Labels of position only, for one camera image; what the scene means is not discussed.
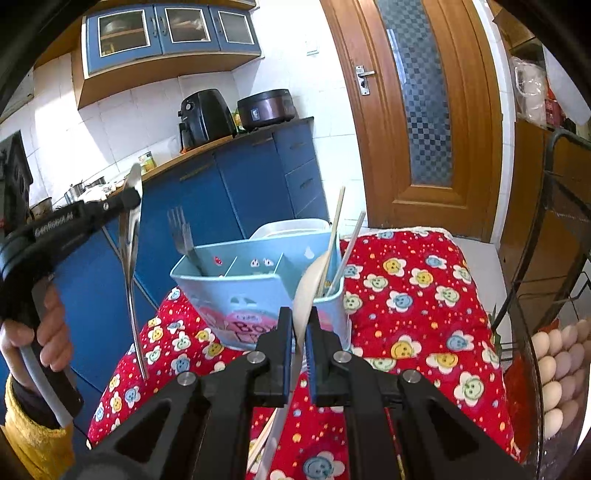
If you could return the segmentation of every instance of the light blue utensil holder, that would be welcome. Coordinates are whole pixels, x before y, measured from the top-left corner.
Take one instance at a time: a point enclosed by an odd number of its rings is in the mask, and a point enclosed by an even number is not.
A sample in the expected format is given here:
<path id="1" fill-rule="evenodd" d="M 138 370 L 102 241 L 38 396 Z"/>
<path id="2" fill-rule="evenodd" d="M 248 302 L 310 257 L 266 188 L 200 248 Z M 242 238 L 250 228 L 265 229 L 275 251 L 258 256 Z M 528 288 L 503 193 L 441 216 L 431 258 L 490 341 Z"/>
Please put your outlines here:
<path id="1" fill-rule="evenodd" d="M 183 257 L 170 276 L 222 344 L 252 350 L 260 334 L 276 327 L 279 309 L 292 307 L 302 275 L 329 241 L 326 231 L 202 245 L 195 252 L 203 275 Z M 338 239 L 332 248 L 327 279 L 335 276 L 341 260 Z M 348 349 L 344 286 L 341 278 L 338 291 L 314 305 L 322 328 L 336 333 Z"/>

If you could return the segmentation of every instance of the ceramic spoon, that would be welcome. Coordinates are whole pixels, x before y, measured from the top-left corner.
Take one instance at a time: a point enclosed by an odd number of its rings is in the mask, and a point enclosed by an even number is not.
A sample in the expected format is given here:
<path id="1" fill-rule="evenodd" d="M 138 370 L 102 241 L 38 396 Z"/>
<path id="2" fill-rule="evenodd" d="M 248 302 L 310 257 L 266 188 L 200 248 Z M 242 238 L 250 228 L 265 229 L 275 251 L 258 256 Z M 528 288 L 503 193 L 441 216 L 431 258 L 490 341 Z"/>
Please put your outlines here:
<path id="1" fill-rule="evenodd" d="M 273 456 L 275 455 L 275 451 L 279 445 L 279 438 L 281 437 L 281 432 L 283 431 L 283 425 L 285 425 L 285 420 L 287 418 L 287 414 L 289 413 L 291 401 L 293 399 L 294 390 L 296 389 L 297 382 L 300 377 L 301 366 L 304 359 L 304 337 L 306 334 L 306 327 L 308 325 L 308 318 L 310 317 L 310 312 L 312 311 L 314 298 L 316 297 L 316 291 L 318 290 L 318 285 L 320 285 L 320 280 L 322 279 L 324 268 L 328 262 L 329 254 L 330 252 L 326 251 L 321 256 L 316 258 L 316 260 L 314 260 L 312 265 L 306 269 L 306 272 L 301 278 L 300 283 L 298 284 L 295 291 L 293 308 L 291 310 L 293 314 L 296 343 L 295 354 L 291 359 L 290 397 L 285 407 L 275 409 L 274 421 L 273 419 L 269 419 L 269 422 L 272 422 L 273 425 L 267 431 L 267 446 L 263 452 L 261 463 L 256 472 L 254 480 L 265 480 L 267 478 L 271 461 L 273 460 Z M 264 438 L 261 438 L 260 442 L 259 439 L 257 439 L 258 450 L 253 448 L 252 452 L 249 454 L 247 463 L 248 468 L 246 471 L 250 470 L 254 459 L 256 459 L 260 449 L 264 444 Z"/>

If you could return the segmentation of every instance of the yellow sleeve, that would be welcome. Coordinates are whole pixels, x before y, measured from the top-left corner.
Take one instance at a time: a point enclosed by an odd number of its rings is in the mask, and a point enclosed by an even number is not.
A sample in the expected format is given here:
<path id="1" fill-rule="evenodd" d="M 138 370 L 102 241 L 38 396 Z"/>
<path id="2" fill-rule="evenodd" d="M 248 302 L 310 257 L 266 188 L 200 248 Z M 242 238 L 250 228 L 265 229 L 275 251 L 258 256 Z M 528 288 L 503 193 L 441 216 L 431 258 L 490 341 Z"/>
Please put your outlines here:
<path id="1" fill-rule="evenodd" d="M 58 480 L 74 463 L 72 425 L 51 430 L 33 422 L 21 410 L 12 390 L 12 375 L 6 383 L 4 435 L 12 450 L 35 480 Z"/>

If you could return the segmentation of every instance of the stainless steel pot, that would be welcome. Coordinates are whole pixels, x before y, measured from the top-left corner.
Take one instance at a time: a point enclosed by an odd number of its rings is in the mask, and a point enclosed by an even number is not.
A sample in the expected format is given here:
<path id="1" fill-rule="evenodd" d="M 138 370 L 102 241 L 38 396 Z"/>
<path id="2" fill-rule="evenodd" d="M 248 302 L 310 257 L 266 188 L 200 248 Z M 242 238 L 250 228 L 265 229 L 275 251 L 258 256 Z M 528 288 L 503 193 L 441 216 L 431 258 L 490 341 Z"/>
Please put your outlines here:
<path id="1" fill-rule="evenodd" d="M 78 198 L 80 198 L 80 195 L 82 195 L 84 193 L 84 190 L 86 190 L 86 189 L 85 189 L 84 184 L 82 182 L 77 183 L 76 185 L 70 185 L 70 188 L 68 189 L 68 191 L 64 195 L 64 197 L 66 198 L 66 202 L 67 203 L 74 203 L 74 202 L 78 201 Z"/>

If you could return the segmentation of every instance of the chopstick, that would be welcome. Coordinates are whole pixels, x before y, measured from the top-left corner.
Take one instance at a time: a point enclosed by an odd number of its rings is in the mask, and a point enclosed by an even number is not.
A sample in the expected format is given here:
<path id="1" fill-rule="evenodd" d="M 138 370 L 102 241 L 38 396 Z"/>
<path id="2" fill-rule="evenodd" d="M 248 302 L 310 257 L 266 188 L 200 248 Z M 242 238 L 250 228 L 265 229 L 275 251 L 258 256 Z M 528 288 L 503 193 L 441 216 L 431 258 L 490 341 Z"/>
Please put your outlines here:
<path id="1" fill-rule="evenodd" d="M 269 437 L 269 433 L 271 433 L 271 427 L 273 426 L 273 421 L 275 420 L 275 414 L 277 413 L 278 408 L 273 410 L 273 413 L 269 417 L 269 421 L 263 427 L 261 434 L 256 439 L 255 444 L 252 446 L 252 450 L 248 454 L 248 460 L 246 462 L 246 473 L 248 473 L 252 465 L 254 465 L 256 461 L 256 457 L 258 457 L 259 453 L 261 453 L 262 448 L 265 446 L 267 439 Z"/>
<path id="2" fill-rule="evenodd" d="M 338 285 L 340 283 L 340 278 L 343 276 L 343 273 L 345 272 L 347 262 L 349 261 L 349 257 L 351 256 L 351 253 L 353 252 L 353 247 L 355 246 L 355 241 L 357 240 L 357 237 L 359 236 L 359 231 L 361 230 L 361 226 L 363 225 L 363 221 L 365 220 L 365 213 L 366 213 L 365 210 L 363 210 L 359 214 L 357 224 L 355 225 L 355 229 L 353 230 L 353 234 L 351 235 L 351 240 L 349 240 L 349 245 L 347 245 L 347 250 L 345 250 L 345 254 L 343 255 L 343 259 L 341 260 L 339 268 L 336 271 L 336 275 L 333 278 L 332 283 L 330 284 L 330 288 L 329 288 L 328 292 L 326 293 L 327 297 L 330 297 L 338 289 Z"/>
<path id="3" fill-rule="evenodd" d="M 339 201 L 336 204 L 335 219 L 333 220 L 333 227 L 332 227 L 332 231 L 330 233 L 329 248 L 328 248 L 329 258 L 326 262 L 326 265 L 324 266 L 322 276 L 320 277 L 320 284 L 318 285 L 318 290 L 316 291 L 316 297 L 321 297 L 324 294 L 324 284 L 326 283 L 326 276 L 328 275 L 328 272 L 329 272 L 330 257 L 332 255 L 332 251 L 335 247 L 336 230 L 337 230 L 337 227 L 339 226 L 340 210 L 343 206 L 343 198 L 344 197 L 345 197 L 345 186 L 342 186 L 340 188 Z"/>

